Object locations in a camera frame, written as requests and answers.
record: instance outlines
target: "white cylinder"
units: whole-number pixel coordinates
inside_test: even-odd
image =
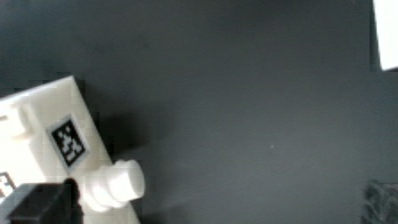
[[[146,191],[145,174],[138,161],[120,160],[86,176],[84,198],[91,209],[106,212],[139,199]]]

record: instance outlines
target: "black object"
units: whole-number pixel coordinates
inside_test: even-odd
[[[365,199],[363,224],[398,224],[398,184],[370,181]]]
[[[0,205],[0,224],[82,224],[79,185],[24,184]]]

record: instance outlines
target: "white plastic block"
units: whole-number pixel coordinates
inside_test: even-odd
[[[74,77],[0,99],[0,203],[24,183],[75,178],[86,224],[139,224],[136,161],[113,165]]]
[[[376,0],[376,22],[383,70],[398,68],[398,0]]]

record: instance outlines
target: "dark gray surface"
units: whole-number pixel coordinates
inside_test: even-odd
[[[398,181],[398,77],[369,1],[0,2],[0,93],[70,73],[146,224],[353,224]]]

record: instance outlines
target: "black square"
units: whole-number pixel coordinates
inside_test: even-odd
[[[79,136],[72,119],[68,119],[65,124],[54,129],[52,138],[67,162],[67,166],[70,168],[86,153],[82,138]]]

